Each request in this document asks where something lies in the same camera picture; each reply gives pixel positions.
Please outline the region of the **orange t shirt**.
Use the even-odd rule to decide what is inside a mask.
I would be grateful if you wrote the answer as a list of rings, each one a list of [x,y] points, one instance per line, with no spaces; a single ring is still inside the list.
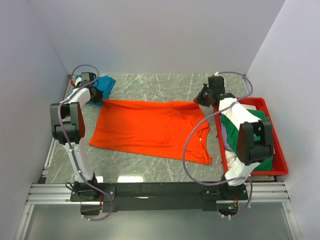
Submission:
[[[190,101],[105,100],[92,147],[209,165],[210,125]]]

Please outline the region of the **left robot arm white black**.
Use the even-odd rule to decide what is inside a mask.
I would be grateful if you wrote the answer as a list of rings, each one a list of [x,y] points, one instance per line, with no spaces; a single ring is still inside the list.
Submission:
[[[88,201],[94,201],[99,197],[100,188],[94,185],[96,176],[85,153],[83,138],[86,127],[82,108],[87,102],[102,101],[103,92],[94,86],[97,80],[97,75],[93,72],[81,73],[75,80],[72,92],[63,101],[50,105],[52,136],[67,152],[75,184],[86,183],[82,195]]]

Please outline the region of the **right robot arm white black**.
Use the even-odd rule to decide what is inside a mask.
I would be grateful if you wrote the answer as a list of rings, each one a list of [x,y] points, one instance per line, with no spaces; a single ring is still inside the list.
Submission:
[[[238,99],[225,90],[221,75],[208,77],[194,102],[205,107],[217,107],[219,113],[235,127],[233,161],[224,174],[227,181],[219,187],[222,198],[230,200],[237,187],[245,183],[252,171],[275,153],[271,122],[249,112]]]

